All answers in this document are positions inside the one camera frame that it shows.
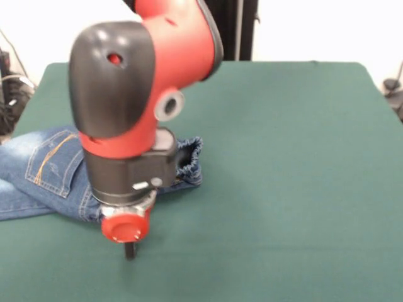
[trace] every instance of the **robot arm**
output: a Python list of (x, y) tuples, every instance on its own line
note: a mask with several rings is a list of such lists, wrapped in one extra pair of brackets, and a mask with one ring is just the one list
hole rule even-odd
[(103, 234), (142, 240), (156, 189), (176, 176), (176, 139), (158, 121), (182, 110), (180, 89), (208, 79), (223, 59), (204, 0), (137, 0), (142, 23), (101, 23), (76, 39), (69, 65), (74, 123)]

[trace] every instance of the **green table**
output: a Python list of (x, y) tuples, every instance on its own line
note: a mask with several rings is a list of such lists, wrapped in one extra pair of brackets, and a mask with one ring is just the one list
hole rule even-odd
[[(16, 135), (71, 122), (66, 70)], [(97, 225), (1, 222), (1, 301), (403, 300), (403, 127), (362, 66), (226, 63), (184, 93), (203, 186), (158, 201), (131, 263)]]

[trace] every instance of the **denim fabric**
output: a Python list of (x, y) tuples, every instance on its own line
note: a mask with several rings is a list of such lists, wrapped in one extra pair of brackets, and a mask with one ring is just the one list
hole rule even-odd
[[(200, 137), (178, 140), (176, 182), (158, 193), (202, 183)], [(0, 220), (58, 212), (82, 221), (101, 220), (93, 198), (77, 130), (73, 126), (36, 131), (0, 146)]]

